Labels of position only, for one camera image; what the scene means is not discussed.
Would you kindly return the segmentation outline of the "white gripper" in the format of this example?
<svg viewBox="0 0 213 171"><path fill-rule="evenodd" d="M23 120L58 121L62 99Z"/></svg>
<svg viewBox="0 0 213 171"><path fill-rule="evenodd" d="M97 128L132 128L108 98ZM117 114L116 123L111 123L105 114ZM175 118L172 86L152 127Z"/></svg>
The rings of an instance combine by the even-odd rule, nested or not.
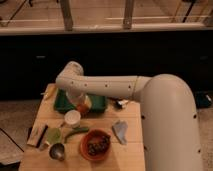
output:
<svg viewBox="0 0 213 171"><path fill-rule="evenodd" d="M88 95L85 95L84 93L74 94L74 93L67 91L66 96L67 96L68 101L71 104L73 104L74 106L85 103L86 110L90 111L90 109L92 107L92 101Z"/></svg>

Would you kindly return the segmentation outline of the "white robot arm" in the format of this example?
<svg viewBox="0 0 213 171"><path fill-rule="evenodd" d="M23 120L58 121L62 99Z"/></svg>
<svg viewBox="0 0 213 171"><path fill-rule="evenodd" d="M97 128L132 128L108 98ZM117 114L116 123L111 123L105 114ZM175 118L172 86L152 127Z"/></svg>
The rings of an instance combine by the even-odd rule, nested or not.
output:
<svg viewBox="0 0 213 171"><path fill-rule="evenodd" d="M199 121L192 90L178 76L86 76L70 61L56 86L79 104L87 94L140 104L146 171L203 171Z"/></svg>

